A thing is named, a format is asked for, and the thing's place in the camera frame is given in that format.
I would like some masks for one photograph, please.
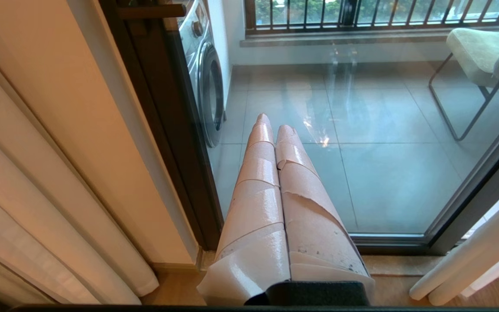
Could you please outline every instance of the glass sliding door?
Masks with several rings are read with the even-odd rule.
[[[297,130],[364,253],[443,254],[482,217],[499,85],[446,38],[499,32],[499,6],[419,2],[101,1],[201,244],[216,247],[261,113]]]

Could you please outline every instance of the metal door frame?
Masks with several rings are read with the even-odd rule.
[[[178,26],[165,26],[185,8],[130,3],[99,1],[194,236],[216,250],[224,221]]]
[[[499,200],[499,137],[424,234],[357,234],[364,254],[445,255]]]

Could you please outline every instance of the peeling wrap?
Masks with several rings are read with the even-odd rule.
[[[374,280],[290,126],[279,128],[276,162],[292,280],[358,281],[372,301]]]
[[[210,306],[243,306],[290,279],[275,146],[266,115],[257,118],[247,146],[215,263],[198,285]]]

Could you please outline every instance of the balcony railing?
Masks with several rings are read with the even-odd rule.
[[[499,26],[499,0],[245,0],[246,33]]]

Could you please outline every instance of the chair cushion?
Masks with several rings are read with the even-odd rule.
[[[470,81],[484,87],[497,83],[493,69],[499,58],[499,32],[456,28],[446,44]]]

